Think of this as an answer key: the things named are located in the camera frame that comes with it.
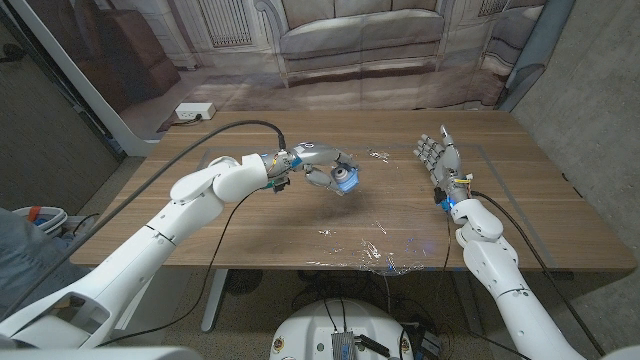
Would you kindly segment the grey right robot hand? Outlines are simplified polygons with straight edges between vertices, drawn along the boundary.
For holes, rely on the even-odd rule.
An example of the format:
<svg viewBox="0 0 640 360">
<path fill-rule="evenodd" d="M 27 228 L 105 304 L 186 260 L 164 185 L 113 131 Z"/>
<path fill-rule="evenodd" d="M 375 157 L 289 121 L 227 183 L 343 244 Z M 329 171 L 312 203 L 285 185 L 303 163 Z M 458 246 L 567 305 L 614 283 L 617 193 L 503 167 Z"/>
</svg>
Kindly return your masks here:
<svg viewBox="0 0 640 360">
<path fill-rule="evenodd" d="M 422 134 L 413 154 L 430 174 L 436 202 L 448 200 L 457 204 L 470 197 L 469 181 L 462 173 L 461 158 L 454 139 L 444 125 L 440 126 L 440 134 L 440 142 Z"/>
</svg>

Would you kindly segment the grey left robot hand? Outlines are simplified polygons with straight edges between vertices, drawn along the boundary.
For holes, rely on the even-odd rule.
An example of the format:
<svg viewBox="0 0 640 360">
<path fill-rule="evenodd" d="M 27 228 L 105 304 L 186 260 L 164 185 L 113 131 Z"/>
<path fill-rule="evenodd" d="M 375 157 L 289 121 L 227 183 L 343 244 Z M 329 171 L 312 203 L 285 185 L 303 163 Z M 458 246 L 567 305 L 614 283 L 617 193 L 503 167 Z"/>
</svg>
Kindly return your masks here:
<svg viewBox="0 0 640 360">
<path fill-rule="evenodd" d="M 290 172 L 302 172 L 306 181 L 342 196 L 359 185 L 359 165 L 345 152 L 318 142 L 302 142 L 274 154 L 263 154 L 266 188 L 281 191 L 290 184 Z"/>
</svg>

